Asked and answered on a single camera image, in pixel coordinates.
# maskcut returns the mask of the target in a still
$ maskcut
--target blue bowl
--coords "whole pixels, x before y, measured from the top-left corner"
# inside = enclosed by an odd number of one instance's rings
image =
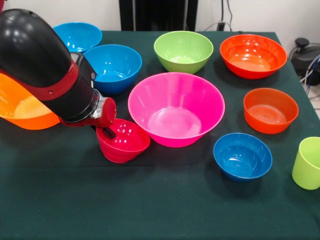
[[[245,133],[230,133],[214,145],[213,156],[223,173],[237,182],[265,175],[272,165],[272,154],[261,140]]]
[[[97,46],[102,32],[94,25],[85,22],[68,22],[53,27],[70,53],[83,53]]]
[[[94,88],[104,94],[119,94],[136,80],[142,67],[140,54],[128,46],[108,44],[94,47],[84,57],[96,71]]]

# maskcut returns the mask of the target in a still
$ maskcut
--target red bowl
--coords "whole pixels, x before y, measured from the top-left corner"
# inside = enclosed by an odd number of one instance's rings
[[[220,46],[220,53],[230,71],[244,79],[268,77],[287,62],[286,51],[279,43],[253,34],[227,38]]]
[[[147,132],[131,121],[116,118],[110,129],[116,135],[114,139],[108,138],[99,127],[96,128],[96,136],[103,155],[113,163],[124,164],[150,145]]]

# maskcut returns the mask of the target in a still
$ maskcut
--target plastic bowl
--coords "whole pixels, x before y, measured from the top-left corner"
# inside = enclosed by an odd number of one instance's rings
[[[225,102],[207,80],[182,72],[150,76],[128,98],[133,120],[157,143],[173,148],[193,144],[223,118]]]
[[[85,22],[67,22],[53,30],[71,53],[83,53],[97,46],[102,39],[101,30]]]
[[[223,173],[237,182],[247,182],[265,175],[272,166],[272,154],[261,140],[245,133],[220,137],[213,156]]]
[[[105,94],[119,94],[136,80],[142,67],[140,54],[128,46],[109,44],[84,53],[97,73],[94,87]]]
[[[243,104],[246,122],[264,134],[283,132],[299,114],[295,100],[273,88],[257,88],[248,92]]]
[[[113,163],[127,163],[150,145],[149,135],[131,121],[116,118],[110,128],[116,134],[114,139],[108,138],[103,128],[97,128],[96,135],[103,155]]]
[[[244,79],[268,77],[287,62],[286,51],[279,43],[253,34],[227,38],[220,53],[230,71]]]
[[[0,117],[28,130],[50,128],[59,118],[24,87],[0,73]]]
[[[171,31],[157,38],[154,51],[169,72],[194,74],[214,52],[212,42],[193,31]]]

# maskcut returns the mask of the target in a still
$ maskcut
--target dark green tablecloth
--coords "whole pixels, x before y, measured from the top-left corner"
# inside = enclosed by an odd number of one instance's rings
[[[101,44],[136,49],[143,58],[139,82],[165,72],[153,50],[160,34],[106,31]],[[219,53],[221,42],[236,33],[203,34],[214,53],[197,75],[220,89],[226,112],[191,146],[152,142],[134,161],[117,165],[103,157],[89,126],[28,131],[0,120],[0,239],[320,239],[320,189],[303,190],[291,177],[299,142],[320,136],[320,121],[291,63],[265,79],[241,79]],[[259,34],[278,40],[274,33]],[[285,132],[266,135],[245,122],[243,97],[259,87],[282,90],[298,103],[299,117]],[[130,119],[130,90],[114,96],[118,118]],[[224,177],[212,149],[232,132],[269,146],[267,175],[247,183]]]

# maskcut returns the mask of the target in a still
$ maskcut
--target white wall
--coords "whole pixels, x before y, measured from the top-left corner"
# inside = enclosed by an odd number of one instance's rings
[[[8,0],[3,10],[33,11],[49,25],[87,22],[101,30],[121,30],[118,0]]]
[[[305,37],[320,43],[320,0],[229,0],[233,31],[276,32],[289,52],[295,39]],[[221,0],[199,0],[196,31],[221,19]],[[230,20],[224,0],[224,20]]]
[[[298,37],[320,43],[320,0],[229,0],[234,31],[276,32],[289,52]],[[4,9],[31,10],[51,26],[88,22],[102,30],[121,30],[118,0],[8,0]],[[199,0],[196,31],[203,31],[221,17],[221,0]],[[230,14],[224,0],[224,20]]]

